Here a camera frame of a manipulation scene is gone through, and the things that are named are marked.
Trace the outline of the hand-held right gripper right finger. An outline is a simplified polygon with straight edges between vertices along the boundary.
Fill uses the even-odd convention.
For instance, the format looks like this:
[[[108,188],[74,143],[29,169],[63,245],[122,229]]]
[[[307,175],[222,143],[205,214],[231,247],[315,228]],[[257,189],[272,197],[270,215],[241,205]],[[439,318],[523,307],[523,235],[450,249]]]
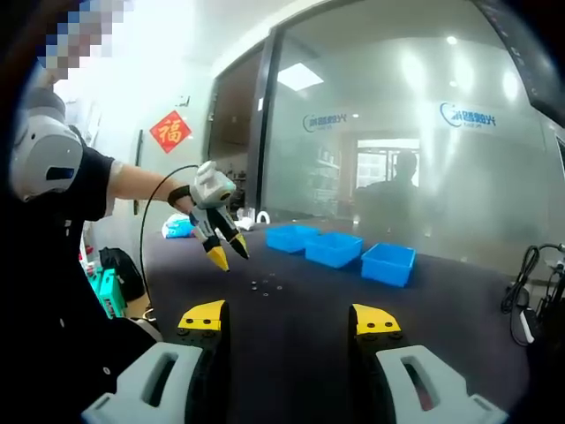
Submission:
[[[350,394],[356,423],[503,423],[508,414],[429,349],[410,344],[396,318],[353,304],[348,317]]]

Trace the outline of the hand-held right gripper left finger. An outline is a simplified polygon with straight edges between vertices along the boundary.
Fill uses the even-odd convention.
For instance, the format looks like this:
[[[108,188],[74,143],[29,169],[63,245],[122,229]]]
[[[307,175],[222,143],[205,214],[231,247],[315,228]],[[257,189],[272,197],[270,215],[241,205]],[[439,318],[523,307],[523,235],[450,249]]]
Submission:
[[[221,299],[186,311],[177,341],[159,342],[118,378],[85,423],[224,423],[230,387],[230,309]]]

